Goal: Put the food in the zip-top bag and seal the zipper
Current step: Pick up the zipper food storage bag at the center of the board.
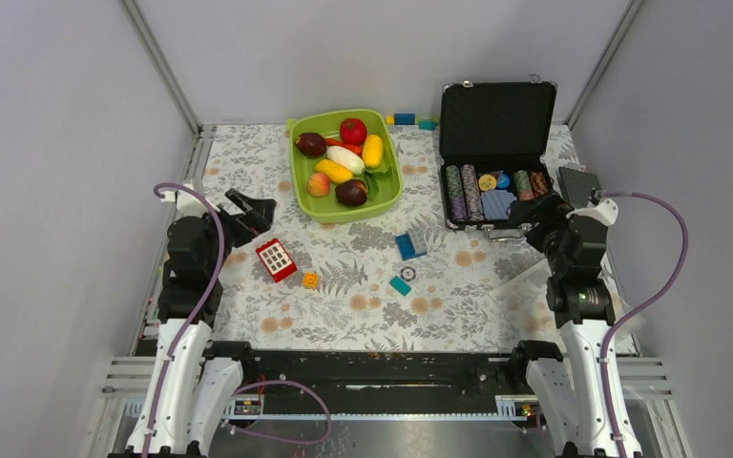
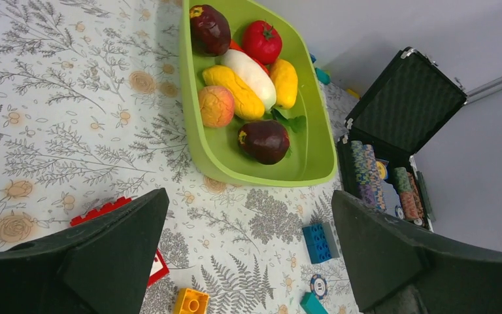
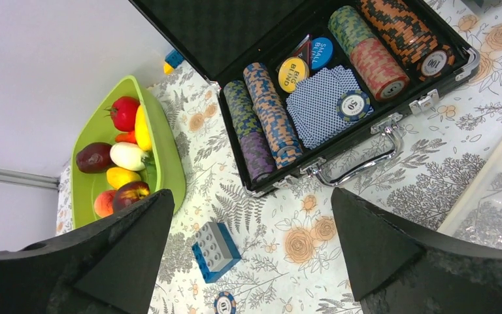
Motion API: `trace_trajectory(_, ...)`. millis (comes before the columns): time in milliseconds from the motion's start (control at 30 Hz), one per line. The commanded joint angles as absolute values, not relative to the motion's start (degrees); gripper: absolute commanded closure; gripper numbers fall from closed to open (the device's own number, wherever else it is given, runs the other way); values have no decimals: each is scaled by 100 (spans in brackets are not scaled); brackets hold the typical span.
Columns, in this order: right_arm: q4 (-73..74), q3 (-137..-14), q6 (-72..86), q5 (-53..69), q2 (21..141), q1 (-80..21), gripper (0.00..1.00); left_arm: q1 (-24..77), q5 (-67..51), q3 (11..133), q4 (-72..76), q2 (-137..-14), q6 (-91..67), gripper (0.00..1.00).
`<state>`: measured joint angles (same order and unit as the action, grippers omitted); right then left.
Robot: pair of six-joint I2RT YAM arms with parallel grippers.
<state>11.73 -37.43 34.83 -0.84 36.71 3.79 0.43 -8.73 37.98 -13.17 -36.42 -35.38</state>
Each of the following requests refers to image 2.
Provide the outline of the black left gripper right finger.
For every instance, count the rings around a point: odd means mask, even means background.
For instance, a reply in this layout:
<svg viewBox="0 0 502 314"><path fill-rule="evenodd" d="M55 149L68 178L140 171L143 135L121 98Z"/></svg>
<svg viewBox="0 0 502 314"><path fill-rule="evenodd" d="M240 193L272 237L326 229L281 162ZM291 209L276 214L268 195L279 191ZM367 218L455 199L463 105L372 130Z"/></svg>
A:
<svg viewBox="0 0 502 314"><path fill-rule="evenodd" d="M336 190L335 229L363 313L502 313L502 252L415 226Z"/></svg>

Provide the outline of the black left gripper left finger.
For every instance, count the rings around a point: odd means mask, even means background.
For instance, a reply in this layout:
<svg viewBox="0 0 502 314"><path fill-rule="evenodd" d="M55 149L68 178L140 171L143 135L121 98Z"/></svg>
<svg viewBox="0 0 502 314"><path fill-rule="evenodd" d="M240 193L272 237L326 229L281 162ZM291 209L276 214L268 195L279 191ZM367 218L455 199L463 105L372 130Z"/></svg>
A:
<svg viewBox="0 0 502 314"><path fill-rule="evenodd" d="M168 206L155 189L0 252L0 313L138 313Z"/></svg>

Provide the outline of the dark purple mangosteen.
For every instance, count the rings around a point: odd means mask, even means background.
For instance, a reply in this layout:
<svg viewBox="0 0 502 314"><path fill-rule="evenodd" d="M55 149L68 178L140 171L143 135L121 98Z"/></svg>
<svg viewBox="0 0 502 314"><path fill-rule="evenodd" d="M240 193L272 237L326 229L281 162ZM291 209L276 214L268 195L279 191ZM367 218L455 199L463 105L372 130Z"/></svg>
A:
<svg viewBox="0 0 502 314"><path fill-rule="evenodd" d="M286 128L276 120L245 123L237 132L239 148L264 165L281 161L290 148Z"/></svg>
<svg viewBox="0 0 502 314"><path fill-rule="evenodd" d="M189 9L193 47L204 56L224 55L231 43L231 30L226 17L210 5L194 5Z"/></svg>

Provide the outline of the orange toy peach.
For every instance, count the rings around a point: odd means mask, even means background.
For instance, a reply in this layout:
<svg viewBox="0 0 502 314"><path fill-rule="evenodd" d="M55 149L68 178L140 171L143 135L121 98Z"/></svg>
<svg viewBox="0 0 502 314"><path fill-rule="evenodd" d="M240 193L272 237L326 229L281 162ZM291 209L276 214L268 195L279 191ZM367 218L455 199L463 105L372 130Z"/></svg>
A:
<svg viewBox="0 0 502 314"><path fill-rule="evenodd" d="M202 123L208 128L222 128L233 119L235 100L223 86L206 86L198 91Z"/></svg>

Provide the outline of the yellow toy corn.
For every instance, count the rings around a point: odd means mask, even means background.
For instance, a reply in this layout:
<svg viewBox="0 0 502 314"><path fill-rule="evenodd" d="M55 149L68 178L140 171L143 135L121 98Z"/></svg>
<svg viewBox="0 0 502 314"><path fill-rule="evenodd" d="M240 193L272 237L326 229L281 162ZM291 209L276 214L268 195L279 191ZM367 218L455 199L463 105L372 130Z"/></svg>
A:
<svg viewBox="0 0 502 314"><path fill-rule="evenodd" d="M229 67L213 65L202 72L207 86L227 88L235 101L235 115L245 121L261 120L265 107L252 89Z"/></svg>

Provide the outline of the yellow toy lemon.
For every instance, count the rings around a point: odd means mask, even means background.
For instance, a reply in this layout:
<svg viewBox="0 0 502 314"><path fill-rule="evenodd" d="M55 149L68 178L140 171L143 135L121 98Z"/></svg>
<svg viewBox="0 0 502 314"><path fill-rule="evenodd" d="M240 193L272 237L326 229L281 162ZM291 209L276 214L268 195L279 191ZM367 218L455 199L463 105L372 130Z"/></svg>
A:
<svg viewBox="0 0 502 314"><path fill-rule="evenodd" d="M295 67L288 61L277 59L270 66L270 79L276 91L276 105L283 109L291 109L296 102L298 92L298 76Z"/></svg>

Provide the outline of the white toy radish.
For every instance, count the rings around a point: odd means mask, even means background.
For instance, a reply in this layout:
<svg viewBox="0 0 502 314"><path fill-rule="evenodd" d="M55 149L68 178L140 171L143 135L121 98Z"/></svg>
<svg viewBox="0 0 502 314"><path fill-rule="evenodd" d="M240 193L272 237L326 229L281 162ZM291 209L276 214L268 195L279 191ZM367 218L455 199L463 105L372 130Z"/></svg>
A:
<svg viewBox="0 0 502 314"><path fill-rule="evenodd" d="M229 49L221 60L222 65L232 69L260 98L265 111L270 111L276 103L273 81L262 67L244 52Z"/></svg>

